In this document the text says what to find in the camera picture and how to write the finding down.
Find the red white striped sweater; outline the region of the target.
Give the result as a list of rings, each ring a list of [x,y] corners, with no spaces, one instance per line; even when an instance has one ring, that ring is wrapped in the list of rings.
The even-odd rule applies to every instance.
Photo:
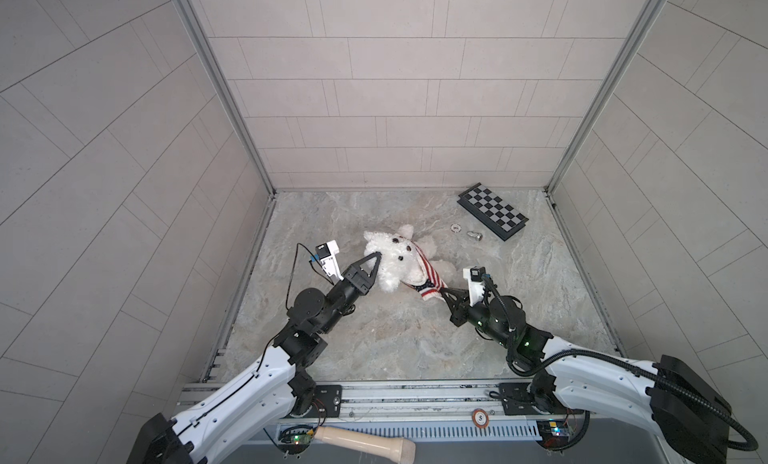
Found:
[[[416,243],[408,244],[406,250],[408,254],[404,260],[409,263],[410,269],[402,283],[416,291],[424,301],[433,299],[444,302],[442,291],[447,285],[436,268]]]

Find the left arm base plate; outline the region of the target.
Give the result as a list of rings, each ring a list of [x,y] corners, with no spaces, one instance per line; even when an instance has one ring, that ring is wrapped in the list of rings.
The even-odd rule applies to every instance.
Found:
[[[309,419],[322,416],[338,418],[341,412],[343,387],[338,384],[317,385],[312,402],[301,418]]]

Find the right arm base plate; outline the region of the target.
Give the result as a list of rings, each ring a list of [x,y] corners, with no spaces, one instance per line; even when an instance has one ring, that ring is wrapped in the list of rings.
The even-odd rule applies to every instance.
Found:
[[[528,382],[503,382],[498,386],[505,416],[538,415]]]

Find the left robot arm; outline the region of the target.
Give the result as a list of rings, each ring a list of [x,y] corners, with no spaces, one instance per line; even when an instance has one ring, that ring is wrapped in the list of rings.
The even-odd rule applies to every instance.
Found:
[[[129,463],[220,463],[257,431],[313,405],[316,383],[308,375],[327,347],[321,338],[352,313],[373,288],[379,252],[351,264],[328,292],[301,291],[287,324],[256,361],[218,391],[167,418],[158,413],[138,432]]]

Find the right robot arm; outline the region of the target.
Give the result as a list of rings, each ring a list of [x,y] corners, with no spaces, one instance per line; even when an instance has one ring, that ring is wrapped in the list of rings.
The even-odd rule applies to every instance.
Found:
[[[441,290],[451,322],[472,325],[506,351],[510,370],[530,381],[538,410],[596,413],[644,429],[692,463],[724,463],[729,451],[759,443],[732,415],[730,404],[682,360],[615,357],[576,346],[526,321],[518,299],[484,290],[479,299]]]

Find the white teddy bear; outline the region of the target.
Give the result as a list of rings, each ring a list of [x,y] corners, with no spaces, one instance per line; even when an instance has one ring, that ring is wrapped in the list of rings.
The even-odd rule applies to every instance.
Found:
[[[366,255],[372,252],[380,252],[382,255],[376,282],[385,293],[394,293],[401,286],[407,287],[402,280],[405,279],[410,265],[404,257],[408,254],[406,246],[411,242],[422,249],[447,287],[457,275],[457,269],[453,264],[445,260],[436,260],[437,246],[431,235],[414,240],[412,225],[403,225],[394,233],[365,231],[363,238],[366,241]]]

